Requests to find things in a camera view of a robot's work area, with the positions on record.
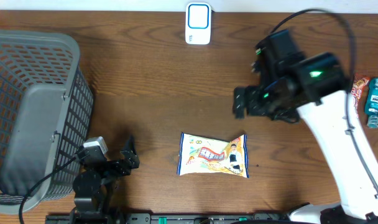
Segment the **mouthwash bottle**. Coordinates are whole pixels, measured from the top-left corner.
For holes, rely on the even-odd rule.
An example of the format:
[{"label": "mouthwash bottle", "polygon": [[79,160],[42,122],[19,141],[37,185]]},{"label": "mouthwash bottle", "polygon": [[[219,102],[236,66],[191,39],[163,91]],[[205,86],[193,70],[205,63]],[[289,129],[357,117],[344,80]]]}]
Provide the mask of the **mouthwash bottle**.
[{"label": "mouthwash bottle", "polygon": [[369,128],[378,128],[378,78],[371,80],[369,89],[369,96],[364,108],[364,112],[369,115],[367,126]]}]

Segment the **gray plastic basket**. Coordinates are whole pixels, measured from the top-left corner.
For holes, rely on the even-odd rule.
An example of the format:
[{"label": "gray plastic basket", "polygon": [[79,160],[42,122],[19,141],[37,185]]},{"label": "gray plastic basket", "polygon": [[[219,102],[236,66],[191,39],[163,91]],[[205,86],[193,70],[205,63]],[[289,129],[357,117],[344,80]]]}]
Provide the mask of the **gray plastic basket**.
[{"label": "gray plastic basket", "polygon": [[[0,30],[0,213],[17,214],[86,139],[93,95],[79,58],[67,35]],[[68,195],[78,170],[73,162],[46,180],[24,211]]]}]

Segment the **food package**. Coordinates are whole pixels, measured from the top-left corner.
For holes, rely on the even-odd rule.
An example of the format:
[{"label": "food package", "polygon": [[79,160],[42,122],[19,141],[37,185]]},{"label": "food package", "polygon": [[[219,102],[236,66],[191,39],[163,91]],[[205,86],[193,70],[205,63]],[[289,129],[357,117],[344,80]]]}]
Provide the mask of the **food package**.
[{"label": "food package", "polygon": [[361,99],[363,89],[365,86],[367,86],[369,81],[370,81],[370,77],[362,77],[362,78],[356,77],[353,82],[351,94],[352,94],[352,97],[354,98],[353,103],[356,110],[356,114],[357,114],[357,106],[359,104],[359,100]]},{"label": "food package", "polygon": [[182,133],[177,174],[223,172],[249,178],[246,140],[246,135],[226,142]]}]

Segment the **wooden table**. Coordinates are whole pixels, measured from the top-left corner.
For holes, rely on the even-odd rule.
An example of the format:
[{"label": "wooden table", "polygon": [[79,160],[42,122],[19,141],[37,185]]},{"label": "wooden table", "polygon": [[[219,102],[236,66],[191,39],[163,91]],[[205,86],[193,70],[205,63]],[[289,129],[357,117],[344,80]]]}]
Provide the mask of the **wooden table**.
[{"label": "wooden table", "polygon": [[[258,82],[250,72],[253,46],[287,15],[216,12],[205,46],[186,44],[182,12],[0,11],[0,29],[61,32],[79,43],[81,69],[96,94],[90,137],[103,136],[111,151],[129,134],[137,139],[141,166],[120,181],[113,204],[154,213],[253,213],[339,200],[304,122],[236,120],[231,112],[233,89]],[[357,72],[378,77],[378,15],[345,17],[357,35]],[[331,51],[348,67],[348,41],[332,19],[309,14],[286,27],[307,55]],[[365,131],[378,159],[378,130]],[[247,133],[250,179],[177,176],[181,132],[227,141]],[[24,218],[43,223],[47,214],[73,207],[72,194],[41,203]],[[6,222],[18,218],[0,215]]]}]

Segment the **red package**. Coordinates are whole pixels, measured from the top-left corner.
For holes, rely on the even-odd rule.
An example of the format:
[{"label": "red package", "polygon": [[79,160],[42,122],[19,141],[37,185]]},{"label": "red package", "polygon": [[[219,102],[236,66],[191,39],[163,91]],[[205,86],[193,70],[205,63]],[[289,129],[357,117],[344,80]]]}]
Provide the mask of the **red package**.
[{"label": "red package", "polygon": [[362,93],[363,93],[363,89],[364,89],[365,86],[367,86],[369,81],[370,81],[370,77],[362,77],[360,79],[355,78],[355,80],[353,82],[351,94],[354,98],[354,106],[355,106],[356,112],[357,112],[357,105],[359,104],[359,100],[360,100]]}]

